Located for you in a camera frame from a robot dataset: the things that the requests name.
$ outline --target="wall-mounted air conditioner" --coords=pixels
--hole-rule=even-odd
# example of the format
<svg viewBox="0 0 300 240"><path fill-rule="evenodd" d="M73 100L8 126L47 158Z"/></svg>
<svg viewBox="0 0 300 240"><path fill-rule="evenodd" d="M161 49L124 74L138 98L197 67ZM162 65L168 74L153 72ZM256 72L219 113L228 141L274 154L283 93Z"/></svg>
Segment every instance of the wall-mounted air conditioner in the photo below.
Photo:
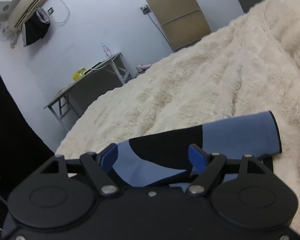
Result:
<svg viewBox="0 0 300 240"><path fill-rule="evenodd" d="M21 0L8 18L12 31L17 31L26 22L34 10L45 3L46 0Z"/></svg>

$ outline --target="cream fur blanket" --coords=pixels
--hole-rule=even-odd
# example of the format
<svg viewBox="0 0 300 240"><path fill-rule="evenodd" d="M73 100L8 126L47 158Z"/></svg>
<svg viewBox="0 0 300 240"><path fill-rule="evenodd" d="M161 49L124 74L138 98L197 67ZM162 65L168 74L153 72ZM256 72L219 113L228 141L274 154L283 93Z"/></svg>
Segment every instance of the cream fur blanket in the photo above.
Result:
<svg viewBox="0 0 300 240"><path fill-rule="evenodd" d="M300 0L266 0L93 102L57 153L77 158L145 134L271 110L274 172L297 194L300 233Z"/></svg>

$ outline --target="screw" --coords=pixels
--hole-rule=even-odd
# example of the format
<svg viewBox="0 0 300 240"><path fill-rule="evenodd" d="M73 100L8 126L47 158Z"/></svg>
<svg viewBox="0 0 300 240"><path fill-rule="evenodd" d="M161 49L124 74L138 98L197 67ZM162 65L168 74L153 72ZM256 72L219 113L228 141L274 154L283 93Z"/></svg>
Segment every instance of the screw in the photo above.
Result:
<svg viewBox="0 0 300 240"><path fill-rule="evenodd" d="M289 240L289 239L290 239L290 237L287 235L283 235L280 237L280 240Z"/></svg>
<svg viewBox="0 0 300 240"><path fill-rule="evenodd" d="M109 195L117 192L117 187L114 185L106 185L101 188L103 194Z"/></svg>
<svg viewBox="0 0 300 240"><path fill-rule="evenodd" d="M26 240L24 236L16 236L16 240Z"/></svg>
<svg viewBox="0 0 300 240"><path fill-rule="evenodd" d="M157 195L157 193L155 191L148 192L149 197L155 197L156 195Z"/></svg>
<svg viewBox="0 0 300 240"><path fill-rule="evenodd" d="M188 188L188 191L192 194L200 194L204 192L204 187L200 185L192 185Z"/></svg>

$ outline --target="bottle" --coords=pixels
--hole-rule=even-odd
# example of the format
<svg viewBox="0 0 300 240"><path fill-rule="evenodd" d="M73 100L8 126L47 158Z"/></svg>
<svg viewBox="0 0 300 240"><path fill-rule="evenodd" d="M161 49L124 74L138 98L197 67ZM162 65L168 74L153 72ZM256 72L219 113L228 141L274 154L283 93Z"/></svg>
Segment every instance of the bottle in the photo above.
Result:
<svg viewBox="0 0 300 240"><path fill-rule="evenodd" d="M102 45L103 51L105 52L105 54L107 55L107 57L111 57L112 53L109 50L108 46L104 45L103 42L101 42L101 45Z"/></svg>

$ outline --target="fluffy blanket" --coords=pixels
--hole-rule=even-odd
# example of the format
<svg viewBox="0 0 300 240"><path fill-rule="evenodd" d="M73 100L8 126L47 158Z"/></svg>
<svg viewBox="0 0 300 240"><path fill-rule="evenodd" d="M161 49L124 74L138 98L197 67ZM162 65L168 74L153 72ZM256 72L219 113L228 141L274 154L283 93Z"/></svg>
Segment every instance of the fluffy blanket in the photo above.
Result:
<svg viewBox="0 0 300 240"><path fill-rule="evenodd" d="M228 27L93 102L57 153L77 158L128 138L271 110L282 154L274 172L298 196L300 0L266 0Z"/></svg>

